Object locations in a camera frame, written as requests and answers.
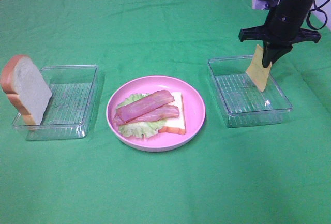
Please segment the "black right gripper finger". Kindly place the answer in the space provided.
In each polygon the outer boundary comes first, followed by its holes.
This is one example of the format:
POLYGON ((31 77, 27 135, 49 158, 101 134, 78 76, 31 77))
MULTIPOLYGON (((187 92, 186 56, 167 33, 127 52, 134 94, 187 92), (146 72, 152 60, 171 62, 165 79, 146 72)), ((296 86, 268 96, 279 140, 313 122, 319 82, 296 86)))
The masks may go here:
POLYGON ((263 58, 262 65, 264 68, 267 68, 271 63, 271 59, 269 58, 269 43, 267 41, 263 41, 263 58))
POLYGON ((279 48, 269 48, 268 55, 272 64, 274 64, 277 60, 279 60, 282 56, 289 53, 291 51, 291 47, 279 47, 279 48))

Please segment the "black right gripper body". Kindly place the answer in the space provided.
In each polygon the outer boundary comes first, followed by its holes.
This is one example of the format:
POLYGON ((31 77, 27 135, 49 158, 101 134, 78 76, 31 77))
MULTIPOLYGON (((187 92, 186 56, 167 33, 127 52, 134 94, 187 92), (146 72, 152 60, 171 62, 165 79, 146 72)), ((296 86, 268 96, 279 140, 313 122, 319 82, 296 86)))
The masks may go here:
POLYGON ((238 37, 240 42, 261 40, 270 44, 289 46, 305 41, 318 43, 321 39, 321 34, 318 31, 296 25, 261 25, 241 29, 238 37))

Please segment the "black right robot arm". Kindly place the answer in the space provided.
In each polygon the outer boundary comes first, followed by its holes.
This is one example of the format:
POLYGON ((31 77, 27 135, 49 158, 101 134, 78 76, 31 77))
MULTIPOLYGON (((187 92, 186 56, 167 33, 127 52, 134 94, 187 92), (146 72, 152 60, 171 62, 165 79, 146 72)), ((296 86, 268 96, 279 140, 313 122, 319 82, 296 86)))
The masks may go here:
POLYGON ((315 0, 263 0, 269 13, 263 25, 241 29, 239 40, 263 41, 262 66, 267 68, 292 50, 293 44, 310 41, 318 43, 318 31, 302 28, 315 0))

